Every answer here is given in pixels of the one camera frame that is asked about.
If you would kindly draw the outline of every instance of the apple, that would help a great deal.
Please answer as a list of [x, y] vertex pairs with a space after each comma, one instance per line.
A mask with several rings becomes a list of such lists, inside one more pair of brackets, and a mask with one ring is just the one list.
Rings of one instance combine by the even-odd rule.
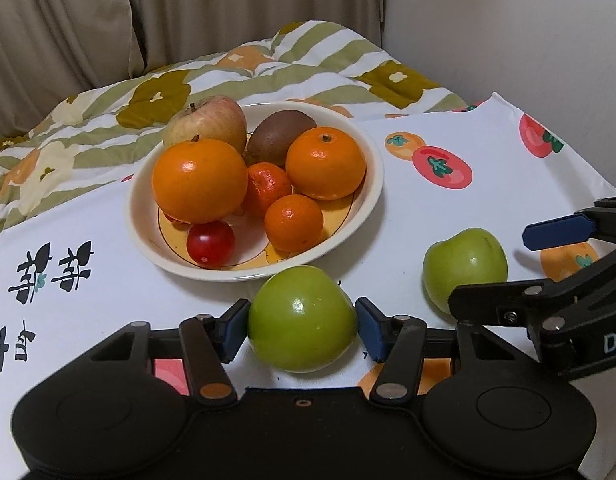
[[290, 267], [271, 277], [248, 315], [255, 354], [287, 372], [313, 372], [331, 364], [356, 336], [350, 298], [312, 266]]
[[248, 140], [246, 116], [234, 99], [213, 95], [176, 113], [162, 132], [166, 148], [196, 136], [227, 142], [241, 155]]
[[501, 244], [478, 227], [432, 244], [423, 267], [425, 291], [446, 314], [450, 313], [448, 298], [456, 286], [507, 281], [507, 259]]

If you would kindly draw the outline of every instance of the green apple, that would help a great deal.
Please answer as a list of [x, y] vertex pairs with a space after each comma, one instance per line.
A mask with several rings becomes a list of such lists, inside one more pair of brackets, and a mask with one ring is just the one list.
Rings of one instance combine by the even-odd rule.
[[335, 361], [357, 336], [357, 313], [323, 270], [290, 267], [257, 293], [248, 315], [255, 354], [288, 372], [313, 372]]
[[448, 298], [456, 286], [507, 281], [504, 250], [485, 229], [466, 229], [428, 248], [423, 281], [432, 302], [449, 314]]

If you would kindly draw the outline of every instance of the bedspread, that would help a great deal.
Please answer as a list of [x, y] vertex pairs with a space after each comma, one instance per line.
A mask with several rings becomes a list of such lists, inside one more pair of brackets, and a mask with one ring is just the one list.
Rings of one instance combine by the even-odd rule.
[[465, 106], [341, 25], [291, 23], [270, 40], [70, 96], [27, 137], [1, 142], [0, 233], [132, 174], [168, 120], [212, 94], [241, 105], [302, 100], [348, 117]]

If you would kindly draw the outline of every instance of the bowl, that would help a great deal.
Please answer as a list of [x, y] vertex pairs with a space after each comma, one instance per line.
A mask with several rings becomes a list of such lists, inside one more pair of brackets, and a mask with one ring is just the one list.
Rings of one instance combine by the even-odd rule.
[[383, 160], [373, 140], [350, 119], [329, 108], [302, 102], [276, 102], [243, 106], [248, 131], [279, 110], [300, 110], [317, 126], [332, 126], [355, 139], [367, 165], [365, 179], [350, 197], [319, 202], [324, 211], [325, 234], [328, 236], [312, 249], [300, 254], [278, 253], [265, 238], [261, 220], [231, 215], [226, 221], [235, 231], [237, 244], [232, 262], [222, 269], [202, 269], [185, 251], [186, 231], [171, 224], [157, 207], [152, 195], [152, 168], [164, 152], [161, 142], [150, 152], [131, 180], [126, 207], [130, 237], [141, 253], [162, 269], [192, 280], [206, 282], [240, 282], [272, 276], [288, 267], [310, 263], [328, 253], [350, 237], [368, 218], [379, 200], [383, 186]]

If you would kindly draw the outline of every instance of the tangerine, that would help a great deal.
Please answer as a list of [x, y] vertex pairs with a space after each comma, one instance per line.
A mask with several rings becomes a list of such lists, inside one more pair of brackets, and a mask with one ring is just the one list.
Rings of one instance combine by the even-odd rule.
[[264, 218], [274, 202], [292, 192], [293, 185], [284, 170], [271, 162], [258, 162], [248, 168], [248, 190], [241, 207], [252, 216]]
[[163, 213], [186, 224], [206, 224], [243, 202], [248, 170], [230, 144], [216, 139], [179, 142], [152, 170], [152, 192]]
[[350, 135], [318, 126], [303, 132], [290, 145], [285, 170], [300, 193], [316, 200], [336, 200], [361, 185], [365, 158]]
[[277, 251], [301, 253], [314, 246], [323, 231], [319, 205], [304, 195], [286, 195], [265, 212], [265, 234]]

